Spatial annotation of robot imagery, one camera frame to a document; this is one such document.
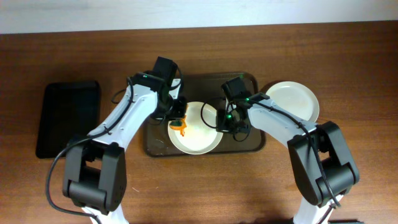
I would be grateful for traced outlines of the white plate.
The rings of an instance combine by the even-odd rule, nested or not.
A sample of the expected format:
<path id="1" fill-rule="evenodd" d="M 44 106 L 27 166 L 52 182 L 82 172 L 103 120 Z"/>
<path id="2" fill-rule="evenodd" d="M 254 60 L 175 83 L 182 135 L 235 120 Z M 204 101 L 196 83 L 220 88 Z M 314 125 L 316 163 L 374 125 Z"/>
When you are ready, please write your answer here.
<path id="1" fill-rule="evenodd" d="M 187 104 L 185 113 L 186 124 L 185 136 L 182 137 L 179 131 L 174 131 L 167 125 L 167 131 L 172 144 L 186 154 L 199 155 L 212 151 L 220 142 L 223 133 L 209 128 L 202 118 L 210 126 L 216 126 L 216 109 L 210 105 L 201 108 L 203 102 L 192 101 Z"/>
<path id="2" fill-rule="evenodd" d="M 299 118 L 315 122 L 320 114 L 320 105 L 315 94 L 297 82 L 279 82 L 272 85 L 266 95 L 284 110 Z"/>

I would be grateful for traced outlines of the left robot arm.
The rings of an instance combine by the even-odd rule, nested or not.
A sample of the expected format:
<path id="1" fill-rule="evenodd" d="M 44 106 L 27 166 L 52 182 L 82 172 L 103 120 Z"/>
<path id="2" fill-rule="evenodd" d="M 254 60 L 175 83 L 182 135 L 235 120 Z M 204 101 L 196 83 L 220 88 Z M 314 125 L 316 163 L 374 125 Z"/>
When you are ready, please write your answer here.
<path id="1" fill-rule="evenodd" d="M 152 70 L 127 78 L 110 115 L 85 138 L 68 144 L 62 193 L 93 223 L 126 223 L 121 206 L 127 185 L 126 149 L 147 118 L 163 122 L 185 115 L 182 78 L 171 59 L 158 57 Z"/>

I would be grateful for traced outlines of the pale grey plate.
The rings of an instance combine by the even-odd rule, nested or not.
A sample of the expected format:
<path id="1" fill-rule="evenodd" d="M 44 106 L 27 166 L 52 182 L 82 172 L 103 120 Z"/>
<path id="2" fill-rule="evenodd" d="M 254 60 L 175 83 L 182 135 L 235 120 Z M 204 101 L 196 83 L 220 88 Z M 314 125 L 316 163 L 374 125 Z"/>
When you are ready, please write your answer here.
<path id="1" fill-rule="evenodd" d="M 248 124 L 248 107 L 243 100 L 228 101 L 226 104 L 226 119 L 234 123 Z"/>

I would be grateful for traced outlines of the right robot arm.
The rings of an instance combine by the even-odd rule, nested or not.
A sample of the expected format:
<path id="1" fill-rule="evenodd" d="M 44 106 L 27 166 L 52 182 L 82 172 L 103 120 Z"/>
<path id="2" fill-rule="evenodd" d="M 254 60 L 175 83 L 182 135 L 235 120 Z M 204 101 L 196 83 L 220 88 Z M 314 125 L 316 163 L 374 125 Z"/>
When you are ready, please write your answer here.
<path id="1" fill-rule="evenodd" d="M 358 167 L 339 126 L 301 119 L 268 95 L 252 94 L 241 77 L 221 87 L 226 106 L 217 111 L 216 130 L 236 135 L 255 128 L 283 144 L 302 194 L 292 223 L 328 223 L 343 196 L 359 182 Z"/>

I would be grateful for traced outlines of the green and orange sponge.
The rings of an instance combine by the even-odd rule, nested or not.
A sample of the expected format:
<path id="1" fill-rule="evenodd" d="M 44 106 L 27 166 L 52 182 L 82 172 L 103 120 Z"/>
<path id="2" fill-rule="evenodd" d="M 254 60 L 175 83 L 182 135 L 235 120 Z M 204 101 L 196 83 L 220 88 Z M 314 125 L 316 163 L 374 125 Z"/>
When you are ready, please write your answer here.
<path id="1" fill-rule="evenodd" d="M 182 137 L 185 136 L 185 128 L 187 127 L 186 117 L 185 115 L 183 118 L 172 120 L 169 124 L 169 127 L 174 131 L 179 131 Z"/>

